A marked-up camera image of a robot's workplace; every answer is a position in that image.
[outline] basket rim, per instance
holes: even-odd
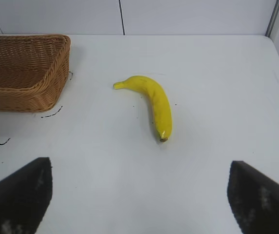
[[[36,89],[42,83],[44,83],[44,86],[42,86],[41,89],[46,89],[49,86],[49,83],[46,82],[48,77],[50,77],[51,73],[56,71],[59,68],[59,66],[61,66],[63,60],[65,59],[67,53],[70,50],[70,44],[71,44],[70,38],[67,35],[63,35],[63,34],[27,35],[27,36],[3,36],[3,35],[0,35],[0,41],[9,41],[9,40],[24,41],[24,40],[41,39],[41,38],[58,38],[58,39],[63,40],[63,42],[64,42],[62,47],[60,48],[58,54],[54,58],[51,66],[46,71],[43,79],[29,88],[21,88],[21,89],[19,89],[19,88],[0,88],[0,92],[4,92],[4,93],[12,92],[12,91],[28,92],[28,91]]]

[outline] yellow banana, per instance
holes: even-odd
[[[172,116],[167,96],[157,82],[149,77],[133,76],[115,83],[113,87],[114,89],[131,89],[148,96],[152,104],[154,124],[160,135],[160,141],[168,140],[172,132]]]

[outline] table surface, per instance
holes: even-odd
[[[50,157],[39,234],[239,234],[226,189],[244,160],[279,183],[279,57],[263,36],[70,36],[72,79],[47,113],[0,112],[0,180]],[[173,132],[114,82],[164,88]],[[61,110],[54,116],[41,118]]]

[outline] wicker basket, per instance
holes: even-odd
[[[70,38],[0,36],[0,111],[43,112],[69,75]]]

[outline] banana tip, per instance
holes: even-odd
[[[124,88],[124,83],[123,82],[117,82],[113,84],[114,89],[123,89]]]
[[[161,138],[161,139],[160,139],[161,142],[166,142],[167,140],[168,140],[167,137],[166,137],[166,138]]]

